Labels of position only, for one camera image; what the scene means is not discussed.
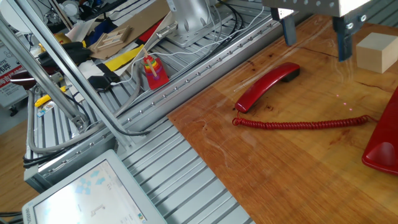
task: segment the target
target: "coiled phone cord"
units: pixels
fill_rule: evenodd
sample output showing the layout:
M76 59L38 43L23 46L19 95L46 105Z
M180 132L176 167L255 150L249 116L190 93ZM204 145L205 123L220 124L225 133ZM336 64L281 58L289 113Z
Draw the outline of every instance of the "coiled phone cord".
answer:
M250 121L239 117L239 112L236 118L232 120L232 124L235 126L243 125L251 128L259 128L265 130L299 130L299 129L326 129L326 128L343 128L348 126L359 126L367 123L369 120L379 122L369 115L363 115L357 118L340 119L334 121L318 121L318 122L261 122L261 121Z

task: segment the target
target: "black clamp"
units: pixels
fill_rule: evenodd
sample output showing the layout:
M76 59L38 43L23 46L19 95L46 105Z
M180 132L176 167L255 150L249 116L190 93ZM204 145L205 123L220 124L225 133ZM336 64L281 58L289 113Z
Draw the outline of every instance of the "black clamp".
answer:
M271 8L271 16L273 20L279 21L282 24L286 44L291 46L297 42L293 11L288 13L288 15L284 15L281 10L283 11L286 9Z
M337 33L338 59L343 62L353 55L353 38L366 22L368 4L342 17L333 17L333 29Z

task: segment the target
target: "white monitor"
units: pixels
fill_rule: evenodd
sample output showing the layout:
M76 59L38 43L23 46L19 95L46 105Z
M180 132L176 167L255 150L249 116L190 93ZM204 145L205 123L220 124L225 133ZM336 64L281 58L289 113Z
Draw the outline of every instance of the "white monitor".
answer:
M26 224L166 223L113 150L22 209Z

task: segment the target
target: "monitor screen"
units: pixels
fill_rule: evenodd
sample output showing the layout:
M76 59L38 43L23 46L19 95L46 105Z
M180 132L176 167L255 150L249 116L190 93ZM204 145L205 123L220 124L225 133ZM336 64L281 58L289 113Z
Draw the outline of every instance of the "monitor screen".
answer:
M104 160L34 207L38 224L140 224L147 220Z

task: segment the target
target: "wooden table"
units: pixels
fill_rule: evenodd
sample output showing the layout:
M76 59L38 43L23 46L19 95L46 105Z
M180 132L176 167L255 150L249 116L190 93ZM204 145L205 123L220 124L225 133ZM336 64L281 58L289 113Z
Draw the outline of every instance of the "wooden table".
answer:
M371 32L398 29L366 24ZM398 63L377 74L338 62L331 18L313 16L169 114L170 120L256 223L398 223L398 177L361 162L376 123L319 131L235 127L234 104L272 68L293 62L299 77L278 83L247 114L256 121L380 118L398 85Z

